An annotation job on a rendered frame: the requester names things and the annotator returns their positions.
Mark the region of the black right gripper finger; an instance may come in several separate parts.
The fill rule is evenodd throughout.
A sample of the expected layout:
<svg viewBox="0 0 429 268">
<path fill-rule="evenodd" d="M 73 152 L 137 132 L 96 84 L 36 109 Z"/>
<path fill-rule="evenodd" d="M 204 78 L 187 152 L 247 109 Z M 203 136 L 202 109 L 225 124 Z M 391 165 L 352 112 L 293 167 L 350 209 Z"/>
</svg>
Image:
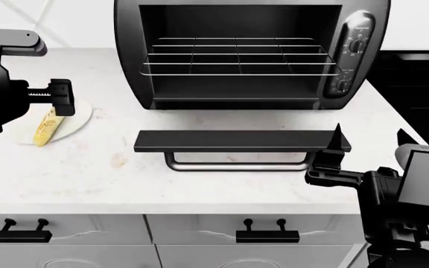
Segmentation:
<svg viewBox="0 0 429 268">
<path fill-rule="evenodd" d="M 338 158 L 337 163 L 338 163 L 338 167 L 340 168 L 341 163 L 343 161 L 343 158 L 345 156 L 345 151 L 344 151 L 344 149 L 342 147 L 343 134 L 342 134 L 342 130 L 341 130 L 340 124 L 337 124 L 337 126 L 336 126 L 336 135 L 337 135 L 336 142 L 337 142 L 337 155 L 338 155 L 338 157 L 337 157 Z"/>
<path fill-rule="evenodd" d="M 331 140 L 326 149 L 321 151 L 320 166 L 337 168 L 337 128 L 334 129 Z"/>
</svg>

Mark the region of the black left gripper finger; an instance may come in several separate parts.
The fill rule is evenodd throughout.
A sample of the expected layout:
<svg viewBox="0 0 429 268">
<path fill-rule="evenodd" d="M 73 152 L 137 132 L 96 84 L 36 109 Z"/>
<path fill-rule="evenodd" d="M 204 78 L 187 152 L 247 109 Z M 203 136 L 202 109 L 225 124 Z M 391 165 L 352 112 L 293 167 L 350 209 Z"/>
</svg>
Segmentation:
<svg viewBox="0 0 429 268">
<path fill-rule="evenodd" d="M 66 117 L 75 114 L 74 94 L 70 80 L 51 79 L 48 90 L 57 116 Z"/>
</svg>

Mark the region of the yellow baguette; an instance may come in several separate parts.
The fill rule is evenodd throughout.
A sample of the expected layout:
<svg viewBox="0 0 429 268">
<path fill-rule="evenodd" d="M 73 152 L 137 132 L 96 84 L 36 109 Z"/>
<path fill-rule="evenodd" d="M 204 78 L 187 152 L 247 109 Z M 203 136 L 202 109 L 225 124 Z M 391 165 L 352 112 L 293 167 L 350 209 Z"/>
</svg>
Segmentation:
<svg viewBox="0 0 429 268">
<path fill-rule="evenodd" d="M 37 147 L 44 147 L 53 137 L 59 126 L 63 123 L 64 116 L 56 114 L 56 109 L 52 107 L 40 122 L 33 137 L 33 144 Z"/>
</svg>

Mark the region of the black toaster oven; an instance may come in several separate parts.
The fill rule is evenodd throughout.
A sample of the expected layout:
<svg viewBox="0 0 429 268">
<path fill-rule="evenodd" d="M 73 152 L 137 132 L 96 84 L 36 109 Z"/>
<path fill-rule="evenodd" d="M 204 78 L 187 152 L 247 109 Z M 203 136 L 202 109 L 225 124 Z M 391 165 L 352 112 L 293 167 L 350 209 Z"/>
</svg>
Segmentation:
<svg viewBox="0 0 429 268">
<path fill-rule="evenodd" d="M 119 62 L 144 109 L 342 109 L 380 51 L 391 0 L 114 0 Z M 341 68 L 333 77 L 151 77 L 140 68 L 162 37 L 315 39 Z M 360 53 L 349 44 L 362 39 Z M 338 93 L 338 80 L 350 89 Z"/>
</svg>

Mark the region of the black toaster oven door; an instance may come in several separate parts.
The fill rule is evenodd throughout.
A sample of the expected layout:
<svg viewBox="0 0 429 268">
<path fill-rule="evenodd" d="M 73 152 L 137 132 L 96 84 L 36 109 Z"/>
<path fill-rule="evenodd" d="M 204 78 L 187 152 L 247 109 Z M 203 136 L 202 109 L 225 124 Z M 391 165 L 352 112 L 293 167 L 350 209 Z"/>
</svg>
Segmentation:
<svg viewBox="0 0 429 268">
<path fill-rule="evenodd" d="M 309 153 L 327 148 L 332 130 L 142 130 L 134 151 L 149 153 Z"/>
</svg>

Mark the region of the white round plate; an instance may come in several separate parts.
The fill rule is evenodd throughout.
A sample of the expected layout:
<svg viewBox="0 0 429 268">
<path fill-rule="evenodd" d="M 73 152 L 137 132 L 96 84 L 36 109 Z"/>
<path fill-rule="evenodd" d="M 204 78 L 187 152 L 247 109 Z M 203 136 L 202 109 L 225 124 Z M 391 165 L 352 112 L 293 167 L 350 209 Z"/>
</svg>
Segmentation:
<svg viewBox="0 0 429 268">
<path fill-rule="evenodd" d="M 6 136 L 16 144 L 34 144 L 36 129 L 50 111 L 49 104 L 31 104 L 28 113 L 7 125 Z M 75 114 L 65 117 L 50 142 L 60 140 L 76 133 L 92 116 L 92 105 L 87 100 L 75 101 Z"/>
</svg>

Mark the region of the white drawer front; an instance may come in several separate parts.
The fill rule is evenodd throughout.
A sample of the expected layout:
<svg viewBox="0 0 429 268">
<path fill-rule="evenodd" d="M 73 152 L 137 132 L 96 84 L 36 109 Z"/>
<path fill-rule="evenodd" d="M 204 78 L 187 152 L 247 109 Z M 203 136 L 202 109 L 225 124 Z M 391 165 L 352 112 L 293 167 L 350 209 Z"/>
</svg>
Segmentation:
<svg viewBox="0 0 429 268">
<path fill-rule="evenodd" d="M 16 221 L 11 230 L 33 231 L 38 219 L 52 233 L 47 245 L 149 245 L 150 235 L 140 214 L 0 214 L 0 229 L 5 220 Z"/>
<path fill-rule="evenodd" d="M 149 214 L 153 242 L 159 245 L 230 245 L 235 233 L 246 229 L 298 231 L 303 245 L 352 245 L 364 242 L 360 216 L 356 214 Z"/>
</svg>

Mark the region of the white cabinet door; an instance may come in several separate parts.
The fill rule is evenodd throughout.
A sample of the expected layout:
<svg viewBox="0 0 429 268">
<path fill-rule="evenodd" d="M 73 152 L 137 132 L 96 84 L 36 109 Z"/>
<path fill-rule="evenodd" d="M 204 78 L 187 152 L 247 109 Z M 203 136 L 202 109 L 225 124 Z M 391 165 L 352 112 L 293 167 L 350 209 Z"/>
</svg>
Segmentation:
<svg viewBox="0 0 429 268">
<path fill-rule="evenodd" d="M 0 268 L 161 268 L 153 246 L 0 245 Z"/>
<path fill-rule="evenodd" d="M 163 268 L 367 268 L 363 245 L 158 245 Z"/>
</svg>

